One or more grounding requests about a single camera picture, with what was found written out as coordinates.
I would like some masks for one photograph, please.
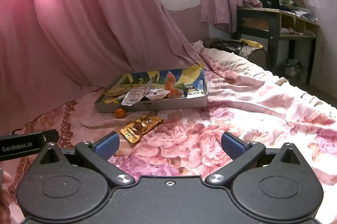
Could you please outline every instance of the bed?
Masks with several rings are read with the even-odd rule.
[[[211,68],[205,72],[209,89],[207,107],[151,112],[165,121],[137,145],[120,136],[120,148],[109,162],[136,179],[141,175],[201,175],[205,178],[230,162],[220,144],[224,131],[247,142],[262,142],[268,148],[293,142],[313,168],[325,192],[316,218],[323,224],[337,223],[334,205],[337,110],[244,58],[204,48],[200,41],[194,43],[193,48]],[[69,101],[17,133],[57,129],[58,145],[69,148],[83,140],[94,142],[149,113],[129,113],[124,119],[98,113],[94,102],[102,92],[103,89],[99,89]],[[12,223],[23,219],[16,203],[16,187],[35,157],[1,163],[15,178],[6,185],[12,199]]]

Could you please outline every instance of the yellow wrapper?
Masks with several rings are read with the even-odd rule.
[[[143,135],[151,131],[153,127],[158,125],[163,121],[162,118],[157,116],[143,115],[141,118],[134,122],[131,122],[123,129],[121,133],[126,137],[126,139],[131,143],[136,143],[140,141]]]

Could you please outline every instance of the desk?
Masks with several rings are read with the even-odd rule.
[[[234,38],[240,39],[242,34],[245,34],[267,39],[267,53],[271,60],[269,70],[273,74],[276,73],[278,46],[281,40],[289,40],[288,59],[294,58],[296,40],[308,40],[308,42],[311,42],[311,52],[305,83],[309,85],[315,57],[316,38],[312,36],[281,33],[281,28],[289,27],[301,33],[303,33],[305,29],[311,30],[317,37],[317,30],[320,26],[296,14],[278,9],[239,7],[238,27]]]

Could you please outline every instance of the metal bolt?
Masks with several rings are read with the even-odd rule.
[[[166,181],[165,184],[166,184],[167,186],[173,186],[173,185],[176,184],[176,183],[175,183],[174,181],[172,181],[172,180],[169,180],[169,181]]]
[[[211,174],[208,176],[208,180],[212,183],[219,183],[224,181],[223,175],[220,174]]]
[[[128,174],[120,174],[120,175],[117,175],[116,177],[116,181],[118,183],[125,184],[125,183],[129,183],[131,180],[132,180],[132,176]]]

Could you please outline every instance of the small orange fruit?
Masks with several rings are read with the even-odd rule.
[[[116,118],[124,118],[126,117],[126,111],[122,108],[118,108],[116,111],[115,111],[115,117]]]

